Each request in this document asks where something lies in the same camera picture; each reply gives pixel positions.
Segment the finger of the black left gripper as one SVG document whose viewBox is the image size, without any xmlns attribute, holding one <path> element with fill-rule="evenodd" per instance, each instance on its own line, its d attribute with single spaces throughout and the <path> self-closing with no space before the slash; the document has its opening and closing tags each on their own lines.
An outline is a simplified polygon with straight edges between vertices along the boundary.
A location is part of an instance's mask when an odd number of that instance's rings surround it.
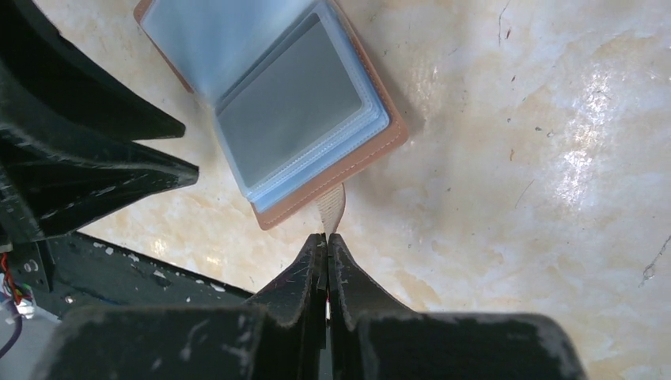
<svg viewBox="0 0 671 380">
<path fill-rule="evenodd" d="M 71 123 L 1 80 L 1 225 L 14 244 L 69 234 L 198 178 L 195 165 Z"/>
<path fill-rule="evenodd" d="M 65 39 L 32 1 L 1 3 L 1 62 L 38 100 L 113 138 L 174 139 L 186 127 Z"/>
</svg>

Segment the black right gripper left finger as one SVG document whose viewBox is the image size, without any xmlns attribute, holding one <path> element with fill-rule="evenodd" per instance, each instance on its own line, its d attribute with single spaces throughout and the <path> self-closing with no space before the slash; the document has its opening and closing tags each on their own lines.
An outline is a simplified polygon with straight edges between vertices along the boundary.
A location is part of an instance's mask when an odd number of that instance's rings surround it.
<svg viewBox="0 0 671 380">
<path fill-rule="evenodd" d="M 326 241 L 236 306 L 83 306 L 49 340 L 36 379 L 317 379 Z"/>
</svg>

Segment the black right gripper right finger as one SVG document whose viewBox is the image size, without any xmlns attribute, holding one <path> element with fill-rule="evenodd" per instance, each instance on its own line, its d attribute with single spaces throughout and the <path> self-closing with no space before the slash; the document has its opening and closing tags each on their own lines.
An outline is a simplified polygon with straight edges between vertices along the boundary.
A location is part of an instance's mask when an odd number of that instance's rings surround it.
<svg viewBox="0 0 671 380">
<path fill-rule="evenodd" d="M 394 298 L 328 243 L 337 379 L 584 379 L 561 326 L 537 313 L 424 313 Z"/>
</svg>

